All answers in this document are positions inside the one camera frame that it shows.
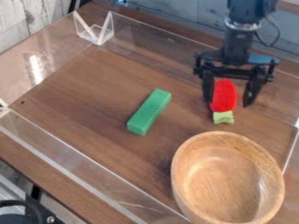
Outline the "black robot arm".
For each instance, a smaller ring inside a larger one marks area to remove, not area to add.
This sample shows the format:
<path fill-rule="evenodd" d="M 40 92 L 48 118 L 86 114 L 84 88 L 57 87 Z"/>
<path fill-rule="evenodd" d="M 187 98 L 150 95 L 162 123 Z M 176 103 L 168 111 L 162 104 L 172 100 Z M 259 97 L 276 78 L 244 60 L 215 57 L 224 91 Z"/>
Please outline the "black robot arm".
<path fill-rule="evenodd" d="M 263 85 L 273 80 L 279 59 L 252 54 L 249 50 L 253 38 L 257 38 L 264 46 L 272 46 L 280 38 L 276 23 L 272 23 L 276 38 L 271 44 L 257 35 L 260 21 L 276 11 L 277 2 L 279 0 L 228 0 L 223 47 L 196 55 L 193 73 L 201 79 L 205 102 L 212 102 L 215 78 L 247 80 L 243 107 L 255 102 Z"/>

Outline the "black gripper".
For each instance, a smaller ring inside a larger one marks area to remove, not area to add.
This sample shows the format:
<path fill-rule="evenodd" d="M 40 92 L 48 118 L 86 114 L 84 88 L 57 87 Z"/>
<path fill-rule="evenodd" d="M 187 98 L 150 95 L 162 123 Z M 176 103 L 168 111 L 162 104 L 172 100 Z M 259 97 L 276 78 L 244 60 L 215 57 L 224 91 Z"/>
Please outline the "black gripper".
<path fill-rule="evenodd" d="M 277 58 L 249 53 L 245 60 L 224 58 L 223 50 L 201 52 L 196 55 L 193 73 L 201 78 L 204 101 L 213 96 L 213 76 L 248 80 L 243 94 L 243 107 L 252 105 L 264 83 L 273 80 Z"/>

